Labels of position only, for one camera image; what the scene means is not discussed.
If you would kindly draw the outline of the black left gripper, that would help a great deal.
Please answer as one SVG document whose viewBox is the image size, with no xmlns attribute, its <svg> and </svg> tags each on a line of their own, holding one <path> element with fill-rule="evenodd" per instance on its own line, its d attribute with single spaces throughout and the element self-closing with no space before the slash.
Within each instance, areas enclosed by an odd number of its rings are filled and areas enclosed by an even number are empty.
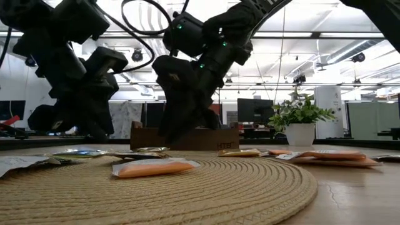
<svg viewBox="0 0 400 225">
<path fill-rule="evenodd" d="M 38 106 L 29 116 L 28 126 L 34 131 L 68 131 L 76 126 L 85 129 L 93 141 L 106 143 L 114 130 L 109 100 L 118 90 L 116 78 L 106 74 L 58 99 L 54 105 Z"/>
</svg>

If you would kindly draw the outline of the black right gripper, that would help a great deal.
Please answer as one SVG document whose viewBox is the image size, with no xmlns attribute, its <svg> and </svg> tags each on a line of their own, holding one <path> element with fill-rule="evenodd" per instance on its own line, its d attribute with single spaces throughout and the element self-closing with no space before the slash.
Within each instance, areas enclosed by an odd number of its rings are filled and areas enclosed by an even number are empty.
<svg viewBox="0 0 400 225">
<path fill-rule="evenodd" d="M 174 94 L 174 100 L 179 97 L 192 97 L 203 105 L 184 102 L 168 102 L 159 126 L 159 135 L 165 138 L 165 143 L 172 144 L 190 130 L 196 128 L 217 129 L 218 115 L 210 108 L 211 96 L 217 88 L 224 86 L 223 78 L 233 64 L 233 47 L 216 46 L 207 48 L 197 61 L 190 61 L 198 78 L 194 89 L 180 91 L 163 89 L 165 94 Z"/>
</svg>

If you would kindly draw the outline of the green tea packet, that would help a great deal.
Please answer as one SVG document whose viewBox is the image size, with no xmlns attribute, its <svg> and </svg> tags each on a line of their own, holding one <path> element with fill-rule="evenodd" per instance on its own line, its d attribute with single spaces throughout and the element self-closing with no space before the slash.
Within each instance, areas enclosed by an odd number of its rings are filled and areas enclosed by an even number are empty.
<svg viewBox="0 0 400 225">
<path fill-rule="evenodd" d="M 76 164 L 79 163 L 79 160 L 62 158 L 62 157 L 48 157 L 46 160 L 44 160 L 44 162 L 49 164 L 62 165 L 62 164 Z"/>
<path fill-rule="evenodd" d="M 139 147 L 132 149 L 132 151 L 136 153 L 160 153 L 168 150 L 168 147 Z"/>
<path fill-rule="evenodd" d="M 66 151 L 52 154 L 53 157 L 58 158 L 95 158 L 107 154 L 106 151 Z"/>
</svg>

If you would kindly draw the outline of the white orange tea packet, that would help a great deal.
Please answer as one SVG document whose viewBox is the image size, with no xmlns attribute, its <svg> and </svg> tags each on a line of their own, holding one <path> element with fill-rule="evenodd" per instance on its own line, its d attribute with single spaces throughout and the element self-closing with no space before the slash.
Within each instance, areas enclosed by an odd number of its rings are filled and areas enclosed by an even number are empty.
<svg viewBox="0 0 400 225">
<path fill-rule="evenodd" d="M 11 170 L 39 163 L 61 164 L 57 159 L 46 156 L 4 156 L 0 157 L 0 178 Z"/>
<path fill-rule="evenodd" d="M 294 158 L 314 157 L 318 159 L 365 159 L 366 155 L 359 151 L 335 151 L 335 150 L 318 150 L 306 152 L 291 152 L 280 154 L 278 159 L 291 160 Z"/>
<path fill-rule="evenodd" d="M 139 178 L 180 173 L 199 166 L 198 162 L 184 158 L 143 159 L 113 165 L 112 175 L 118 178 Z"/>
<path fill-rule="evenodd" d="M 369 158 L 348 160 L 348 159 L 321 159 L 315 157 L 299 157 L 291 159 L 290 162 L 304 163 L 304 164 L 321 164 L 329 166 L 358 167 L 358 168 L 370 168 L 383 165 L 382 162 L 377 162 Z"/>
</svg>

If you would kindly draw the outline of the dark wooden tea box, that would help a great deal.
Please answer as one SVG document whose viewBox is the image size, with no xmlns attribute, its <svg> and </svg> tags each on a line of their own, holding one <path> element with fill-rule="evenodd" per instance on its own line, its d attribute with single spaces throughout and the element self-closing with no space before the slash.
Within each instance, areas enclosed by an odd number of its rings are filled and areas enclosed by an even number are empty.
<svg viewBox="0 0 400 225">
<path fill-rule="evenodd" d="M 130 148 L 166 147 L 172 151 L 219 151 L 239 148 L 237 128 L 204 129 L 196 128 L 183 137 L 168 144 L 164 137 L 158 136 L 158 128 L 131 126 Z"/>
</svg>

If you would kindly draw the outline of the grey patterned cloth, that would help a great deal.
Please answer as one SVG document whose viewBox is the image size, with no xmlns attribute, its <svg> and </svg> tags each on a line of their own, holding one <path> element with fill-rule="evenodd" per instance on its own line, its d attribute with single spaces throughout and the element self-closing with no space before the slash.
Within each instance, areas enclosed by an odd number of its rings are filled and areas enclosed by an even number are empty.
<svg viewBox="0 0 400 225">
<path fill-rule="evenodd" d="M 109 109 L 114 128 L 114 133 L 110 135 L 110 138 L 129 139 L 132 122 L 141 121 L 142 107 L 141 103 L 131 101 L 110 102 Z"/>
</svg>

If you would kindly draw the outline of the black fabric panel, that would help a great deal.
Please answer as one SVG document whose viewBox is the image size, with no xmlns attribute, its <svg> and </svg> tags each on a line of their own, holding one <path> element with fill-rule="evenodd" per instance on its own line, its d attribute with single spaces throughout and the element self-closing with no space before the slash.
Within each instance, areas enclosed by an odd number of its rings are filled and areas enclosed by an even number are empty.
<svg viewBox="0 0 400 225">
<path fill-rule="evenodd" d="M 164 112 L 163 103 L 149 103 L 146 110 L 146 126 L 148 128 L 158 128 L 161 124 Z"/>
</svg>

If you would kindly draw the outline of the black computer monitor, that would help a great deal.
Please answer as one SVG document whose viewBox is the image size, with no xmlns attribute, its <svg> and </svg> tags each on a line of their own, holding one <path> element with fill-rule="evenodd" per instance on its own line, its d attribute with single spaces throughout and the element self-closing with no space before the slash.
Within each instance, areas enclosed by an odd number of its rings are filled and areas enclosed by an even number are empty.
<svg viewBox="0 0 400 225">
<path fill-rule="evenodd" d="M 274 102 L 265 99 L 243 99 L 237 100 L 237 118 L 239 122 L 258 123 L 266 125 L 272 116 Z"/>
</svg>

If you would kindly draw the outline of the round woven straw placemat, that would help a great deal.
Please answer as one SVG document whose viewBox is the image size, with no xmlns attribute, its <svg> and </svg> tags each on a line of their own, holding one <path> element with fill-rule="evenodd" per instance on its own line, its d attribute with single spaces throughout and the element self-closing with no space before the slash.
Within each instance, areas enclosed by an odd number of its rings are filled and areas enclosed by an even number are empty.
<svg viewBox="0 0 400 225">
<path fill-rule="evenodd" d="M 292 164 L 184 157 L 198 167 L 132 179 L 112 175 L 112 157 L 11 172 L 0 179 L 0 225 L 275 225 L 318 192 Z"/>
</svg>

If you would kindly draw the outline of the red object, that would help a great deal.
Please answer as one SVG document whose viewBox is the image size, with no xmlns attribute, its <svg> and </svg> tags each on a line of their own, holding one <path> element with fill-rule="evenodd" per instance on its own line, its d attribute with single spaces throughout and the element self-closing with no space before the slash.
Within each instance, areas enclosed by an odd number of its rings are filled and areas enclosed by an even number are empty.
<svg viewBox="0 0 400 225">
<path fill-rule="evenodd" d="M 20 120 L 20 117 L 18 115 L 16 115 L 16 116 L 11 117 L 8 120 L 5 120 L 5 121 L 1 122 L 1 124 L 10 126 L 10 125 L 13 125 L 14 123 L 16 123 L 19 120 Z"/>
</svg>

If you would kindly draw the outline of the green plant in white pot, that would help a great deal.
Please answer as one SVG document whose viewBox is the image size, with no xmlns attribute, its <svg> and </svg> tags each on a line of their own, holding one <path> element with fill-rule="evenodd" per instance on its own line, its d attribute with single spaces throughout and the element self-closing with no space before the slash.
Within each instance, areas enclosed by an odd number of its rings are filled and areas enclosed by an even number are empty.
<svg viewBox="0 0 400 225">
<path fill-rule="evenodd" d="M 285 100 L 273 105 L 274 116 L 269 118 L 268 125 L 277 133 L 284 134 L 290 146 L 311 146 L 315 139 L 316 123 L 330 115 L 319 109 L 307 94 L 301 99 L 301 95 L 295 91 L 294 96 L 297 100 Z"/>
</svg>

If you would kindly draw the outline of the white column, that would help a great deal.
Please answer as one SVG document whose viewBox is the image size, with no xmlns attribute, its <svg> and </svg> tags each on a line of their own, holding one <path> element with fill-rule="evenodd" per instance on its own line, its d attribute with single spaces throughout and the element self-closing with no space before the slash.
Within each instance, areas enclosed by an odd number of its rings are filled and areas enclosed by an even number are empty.
<svg viewBox="0 0 400 225">
<path fill-rule="evenodd" d="M 330 115 L 316 123 L 316 138 L 343 138 L 343 107 L 339 86 L 319 86 L 314 90 L 316 106 Z"/>
</svg>

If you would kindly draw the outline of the black overhead beam with lights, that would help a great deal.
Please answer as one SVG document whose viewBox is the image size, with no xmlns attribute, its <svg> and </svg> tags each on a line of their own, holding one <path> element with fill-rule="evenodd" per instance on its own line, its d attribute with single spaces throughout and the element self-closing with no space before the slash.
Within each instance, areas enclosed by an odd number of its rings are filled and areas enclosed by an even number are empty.
<svg viewBox="0 0 400 225">
<path fill-rule="evenodd" d="M 12 31 L 12 38 L 19 38 L 22 32 Z M 0 30 L 0 38 L 7 36 L 6 30 Z M 163 35 L 144 36 L 138 35 L 143 39 L 162 39 Z M 108 31 L 100 36 L 102 39 L 127 39 L 131 35 L 122 31 Z M 380 32 L 257 32 L 252 38 L 254 39 L 383 39 L 386 38 Z"/>
</svg>

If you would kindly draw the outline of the pale partition panel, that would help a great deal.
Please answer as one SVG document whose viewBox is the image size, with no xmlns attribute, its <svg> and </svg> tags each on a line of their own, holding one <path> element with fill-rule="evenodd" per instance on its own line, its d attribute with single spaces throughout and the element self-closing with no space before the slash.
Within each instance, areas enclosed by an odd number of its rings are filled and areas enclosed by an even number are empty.
<svg viewBox="0 0 400 225">
<path fill-rule="evenodd" d="M 400 128 L 399 106 L 396 102 L 349 102 L 347 103 L 348 128 L 357 140 L 392 141 L 391 136 L 379 133 Z"/>
</svg>

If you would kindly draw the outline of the black wall screen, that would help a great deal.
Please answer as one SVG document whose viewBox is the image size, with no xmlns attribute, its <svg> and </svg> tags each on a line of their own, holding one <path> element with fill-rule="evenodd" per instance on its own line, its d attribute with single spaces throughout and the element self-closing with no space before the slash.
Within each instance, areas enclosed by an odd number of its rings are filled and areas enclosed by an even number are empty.
<svg viewBox="0 0 400 225">
<path fill-rule="evenodd" d="M 24 119 L 25 101 L 0 101 L 0 121 L 5 121 L 13 116 Z"/>
</svg>

